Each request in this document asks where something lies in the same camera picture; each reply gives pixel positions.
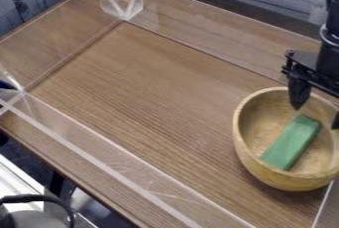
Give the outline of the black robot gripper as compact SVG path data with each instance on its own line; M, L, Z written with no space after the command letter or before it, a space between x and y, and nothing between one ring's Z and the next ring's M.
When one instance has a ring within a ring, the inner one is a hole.
M288 99L295 110L306 103L315 87L339 98L339 29L328 24L320 27L320 49L318 53L290 50L284 53L282 72L288 80ZM339 129L339 111L331 130Z

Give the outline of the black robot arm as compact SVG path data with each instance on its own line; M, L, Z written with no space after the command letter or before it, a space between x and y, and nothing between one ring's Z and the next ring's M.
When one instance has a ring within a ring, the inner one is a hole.
M316 88L339 99L339 0L324 0L327 18L319 28L316 53L287 50L282 73L287 77L288 101L295 110Z

